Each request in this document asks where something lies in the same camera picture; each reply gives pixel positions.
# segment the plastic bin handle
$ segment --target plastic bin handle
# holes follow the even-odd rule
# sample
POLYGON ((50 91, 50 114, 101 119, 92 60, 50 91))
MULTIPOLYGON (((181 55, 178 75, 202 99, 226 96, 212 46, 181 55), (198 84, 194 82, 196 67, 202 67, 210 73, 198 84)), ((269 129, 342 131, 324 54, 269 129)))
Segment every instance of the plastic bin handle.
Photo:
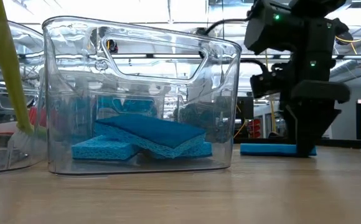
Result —
MULTIPOLYGON (((7 96, 7 93, 4 93, 4 92, 0 92, 0 95, 2 96, 7 96)), ((35 97, 35 94, 32 94, 32 93, 24 93, 24 96, 33 96, 35 97)), ((32 99, 32 100, 29 100, 26 102, 26 106, 29 106, 35 99, 32 99)), ((14 108, 11 106, 11 107, 5 107, 5 103, 3 103, 1 101, 1 97, 0 97, 0 111, 14 111, 14 108)))
MULTIPOLYGON (((192 78, 188 79, 188 80, 184 80, 184 79, 177 79, 177 78, 161 78, 161 77, 143 77, 143 76, 131 76, 131 75, 127 75, 123 72, 121 72, 119 70, 119 68, 117 67, 117 64, 114 62, 113 57, 111 56, 110 52, 108 51, 107 47, 105 46, 105 43, 110 40, 110 39, 118 39, 117 35, 113 35, 113 34, 106 34, 100 42, 101 45, 101 49, 103 49, 106 58, 108 59, 108 61, 110 62, 111 68, 114 70, 114 73, 117 77, 119 78, 124 78, 126 80, 132 80, 132 81, 142 81, 142 82, 163 82, 163 83, 171 83, 171 84, 178 84, 178 85, 189 85, 192 84, 193 82, 196 81, 196 79, 198 79, 199 74, 201 74, 202 69, 204 68, 204 65, 207 63, 208 58, 204 57, 199 65, 199 67, 197 68, 197 70, 194 72, 194 74, 192 75, 192 78)), ((148 42, 155 42, 159 45, 162 45, 162 42, 158 42, 156 40, 148 40, 148 42)), ((177 44, 174 43, 168 43, 171 46, 176 46, 177 44)), ((203 47, 200 47, 200 49, 197 50, 198 47, 196 47, 196 51, 201 51, 204 53, 204 55, 208 55, 208 50, 204 49, 203 47)))

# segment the wooden tabletop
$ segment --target wooden tabletop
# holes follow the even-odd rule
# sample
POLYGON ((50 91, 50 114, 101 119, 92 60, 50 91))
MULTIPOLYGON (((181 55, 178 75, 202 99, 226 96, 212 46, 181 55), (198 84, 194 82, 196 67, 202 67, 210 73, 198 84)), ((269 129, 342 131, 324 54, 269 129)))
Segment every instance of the wooden tabletop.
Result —
POLYGON ((233 153, 215 172, 57 177, 46 164, 0 175, 0 223, 361 224, 361 151, 313 159, 233 153))

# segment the white wall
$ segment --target white wall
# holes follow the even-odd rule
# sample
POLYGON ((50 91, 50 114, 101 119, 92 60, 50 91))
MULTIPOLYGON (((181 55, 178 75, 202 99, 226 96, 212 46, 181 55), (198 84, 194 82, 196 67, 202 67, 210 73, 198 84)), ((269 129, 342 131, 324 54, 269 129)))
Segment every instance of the white wall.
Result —
POLYGON ((350 90, 350 101, 335 105, 342 112, 331 125, 333 139, 356 140, 356 102, 361 99, 361 85, 350 86, 350 90))

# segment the red object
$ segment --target red object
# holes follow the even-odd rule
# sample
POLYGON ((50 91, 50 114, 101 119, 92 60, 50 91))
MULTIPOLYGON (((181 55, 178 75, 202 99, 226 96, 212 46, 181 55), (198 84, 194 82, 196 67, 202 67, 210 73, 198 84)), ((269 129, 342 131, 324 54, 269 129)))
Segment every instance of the red object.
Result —
POLYGON ((254 119, 247 123, 248 134, 251 138, 260 138, 261 137, 261 120, 254 119))
MULTIPOLYGON (((29 110, 29 121, 33 126, 35 126, 35 124, 37 123, 37 108, 35 106, 31 107, 29 110)), ((39 125, 46 128, 45 108, 43 108, 41 111, 39 125)))

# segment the blue cellulose sponge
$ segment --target blue cellulose sponge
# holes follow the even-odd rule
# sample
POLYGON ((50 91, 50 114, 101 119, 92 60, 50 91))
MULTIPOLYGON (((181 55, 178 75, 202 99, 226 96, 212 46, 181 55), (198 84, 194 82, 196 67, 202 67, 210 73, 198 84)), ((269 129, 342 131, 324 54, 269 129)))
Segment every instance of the blue cellulose sponge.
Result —
POLYGON ((175 158, 185 150, 203 144, 205 139, 203 129, 140 114, 98 119, 95 132, 168 158, 175 158))
POLYGON ((71 150, 73 159, 126 161, 135 156, 140 148, 129 143, 98 136, 73 145, 71 150))
MULTIPOLYGON (((170 159, 166 156, 152 153, 151 156, 155 159, 170 159)), ((196 159, 212 156, 212 146, 210 142, 205 142, 202 145, 191 147, 185 150, 181 155, 175 159, 196 159)))
MULTIPOLYGON (((293 144, 240 144, 240 154, 247 156, 296 156, 297 146, 293 144)), ((316 146, 310 156, 316 156, 316 146)))

